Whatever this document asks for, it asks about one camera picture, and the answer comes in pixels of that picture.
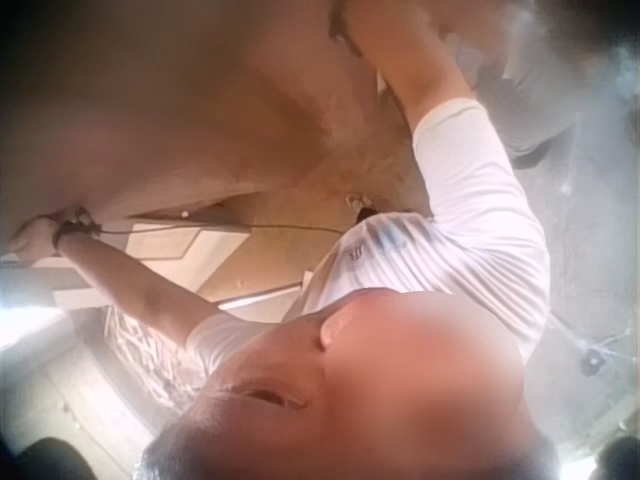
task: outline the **striped shirt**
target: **striped shirt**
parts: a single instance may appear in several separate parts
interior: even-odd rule
[[[464,295],[509,328],[526,361],[549,309],[549,256],[486,111],[475,100],[449,101],[422,119],[413,143],[433,217],[380,214],[353,227],[314,273],[297,313],[363,288]],[[187,348],[211,371],[266,328],[221,313],[193,331]]]

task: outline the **wire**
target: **wire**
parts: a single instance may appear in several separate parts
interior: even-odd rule
[[[233,223],[233,224],[192,223],[189,225],[171,225],[167,227],[147,228],[144,230],[120,230],[120,231],[100,229],[100,233],[104,233],[106,235],[135,235],[138,233],[166,232],[169,230],[178,230],[182,228],[210,228],[210,227],[242,227],[242,228],[258,228],[258,229],[265,229],[265,230],[303,230],[308,232],[333,233],[335,235],[344,234],[342,230],[337,230],[337,229],[328,228],[328,227],[312,227],[312,226],[305,226],[305,225],[285,225],[285,224],[252,225],[249,223]]]

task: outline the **black bracelet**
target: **black bracelet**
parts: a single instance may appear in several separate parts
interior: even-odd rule
[[[70,233],[86,233],[91,234],[94,230],[94,227],[91,225],[85,225],[84,223],[79,222],[64,222],[60,225],[56,233],[53,235],[52,243],[53,248],[58,251],[58,244],[60,243],[60,239],[65,235]]]

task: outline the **hand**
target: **hand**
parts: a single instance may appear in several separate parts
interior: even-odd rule
[[[23,226],[13,238],[10,251],[21,261],[37,262],[56,253],[53,237],[60,224],[48,217],[37,217]]]

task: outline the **ear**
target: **ear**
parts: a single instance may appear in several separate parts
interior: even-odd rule
[[[320,327],[320,343],[322,344],[322,348],[328,350],[352,318],[351,315],[342,310],[329,316],[322,324],[322,327]]]

